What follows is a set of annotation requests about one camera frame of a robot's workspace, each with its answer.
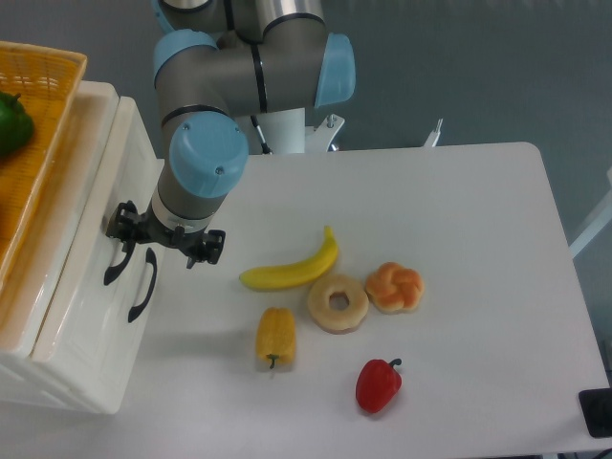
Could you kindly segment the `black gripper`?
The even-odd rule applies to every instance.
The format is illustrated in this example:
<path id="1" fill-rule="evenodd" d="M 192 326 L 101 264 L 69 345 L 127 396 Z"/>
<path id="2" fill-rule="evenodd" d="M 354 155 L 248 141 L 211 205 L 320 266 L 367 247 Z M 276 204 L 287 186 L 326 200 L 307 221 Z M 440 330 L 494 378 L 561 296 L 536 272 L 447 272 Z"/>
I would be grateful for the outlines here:
<path id="1" fill-rule="evenodd" d="M 187 256 L 186 267 L 192 269 L 198 263 L 216 265 L 223 253 L 226 233 L 220 229 L 187 233 L 179 226 L 164 226 L 149 208 L 139 214 L 131 200 L 121 202 L 107 224 L 105 235 L 122 242 L 122 251 L 131 255 L 136 244 L 157 243 L 175 249 Z"/>

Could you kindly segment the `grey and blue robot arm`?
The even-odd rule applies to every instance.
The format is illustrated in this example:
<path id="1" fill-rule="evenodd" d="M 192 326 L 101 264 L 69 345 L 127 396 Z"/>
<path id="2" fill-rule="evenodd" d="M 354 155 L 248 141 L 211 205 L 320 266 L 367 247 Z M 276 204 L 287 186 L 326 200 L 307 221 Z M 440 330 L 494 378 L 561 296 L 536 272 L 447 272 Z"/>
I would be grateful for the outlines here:
<path id="1" fill-rule="evenodd" d="M 225 234 L 209 224 L 250 151 L 238 120 L 347 101 L 353 47 L 328 31 L 318 1 L 156 1 L 153 10 L 164 30 L 153 53 L 164 168 L 147 210 L 119 204 L 106 234 L 126 256 L 156 243 L 214 264 Z"/>

